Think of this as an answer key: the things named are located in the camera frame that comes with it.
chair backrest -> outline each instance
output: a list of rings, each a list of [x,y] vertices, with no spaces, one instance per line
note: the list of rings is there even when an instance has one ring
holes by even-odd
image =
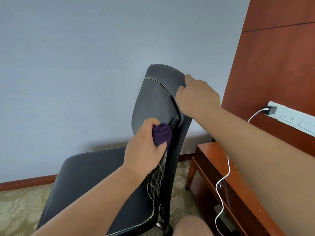
[[[169,223],[169,207],[177,161],[192,120],[180,111],[175,102],[179,86],[186,86],[183,73],[167,65],[151,65],[137,97],[131,121],[134,134],[146,118],[155,117],[160,122],[172,125],[172,140],[160,188],[160,215],[166,224]]]

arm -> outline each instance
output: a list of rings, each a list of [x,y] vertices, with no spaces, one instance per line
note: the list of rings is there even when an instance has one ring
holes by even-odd
[[[315,158],[220,107],[206,82],[186,77],[176,102],[224,148],[287,235],[315,231]]]
[[[120,208],[163,156],[167,143],[156,147],[152,139],[152,125],[159,124],[157,119],[145,120],[127,145],[124,164],[33,236],[106,235]]]

chair seat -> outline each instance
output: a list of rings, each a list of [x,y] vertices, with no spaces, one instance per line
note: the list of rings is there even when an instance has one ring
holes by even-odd
[[[125,149],[119,147],[88,152],[65,160],[37,228],[119,168],[124,162]],[[154,227],[157,219],[158,209],[149,197],[147,182],[144,181],[125,202],[107,235],[138,235]]]

hand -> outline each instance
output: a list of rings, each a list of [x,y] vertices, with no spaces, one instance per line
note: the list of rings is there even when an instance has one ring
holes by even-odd
[[[159,146],[153,142],[152,127],[159,124],[156,118],[144,120],[127,144],[123,167],[133,172],[140,183],[158,165],[167,146],[167,142]]]
[[[205,81],[185,75],[186,87],[180,86],[176,93],[176,103],[183,114],[195,118],[204,108],[219,108],[220,96]]]

floor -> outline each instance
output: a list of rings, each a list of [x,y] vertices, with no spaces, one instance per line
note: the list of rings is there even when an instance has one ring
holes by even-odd
[[[185,215],[201,217],[191,194],[184,190],[190,161],[179,162],[173,185],[170,224]],[[0,236],[29,236],[41,216],[53,184],[0,192]],[[142,236],[163,235],[156,228]]]

